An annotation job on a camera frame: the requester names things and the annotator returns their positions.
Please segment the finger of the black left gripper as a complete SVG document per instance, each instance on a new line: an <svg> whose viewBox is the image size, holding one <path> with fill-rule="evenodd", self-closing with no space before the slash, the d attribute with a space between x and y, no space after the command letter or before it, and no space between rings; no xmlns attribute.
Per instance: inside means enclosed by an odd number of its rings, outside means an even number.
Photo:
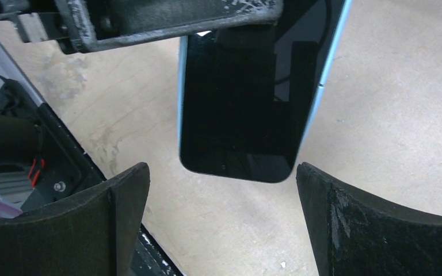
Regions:
<svg viewBox="0 0 442 276"><path fill-rule="evenodd" d="M205 30L268 24L282 1L56 1L77 52L89 53Z"/></svg>

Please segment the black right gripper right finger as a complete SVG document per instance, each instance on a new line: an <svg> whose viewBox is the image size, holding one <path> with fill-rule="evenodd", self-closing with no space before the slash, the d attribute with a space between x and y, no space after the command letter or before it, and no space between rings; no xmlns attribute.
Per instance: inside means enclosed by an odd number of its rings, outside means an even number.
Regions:
<svg viewBox="0 0 442 276"><path fill-rule="evenodd" d="M309 163L296 183L319 275L442 275L442 216L351 186Z"/></svg>

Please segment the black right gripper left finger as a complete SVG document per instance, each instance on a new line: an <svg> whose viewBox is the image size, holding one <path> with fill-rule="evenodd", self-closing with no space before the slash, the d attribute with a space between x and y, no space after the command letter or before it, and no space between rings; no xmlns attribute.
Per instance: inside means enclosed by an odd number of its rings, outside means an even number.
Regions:
<svg viewBox="0 0 442 276"><path fill-rule="evenodd" d="M150 187L147 164L0 218L0 275L127 275Z"/></svg>

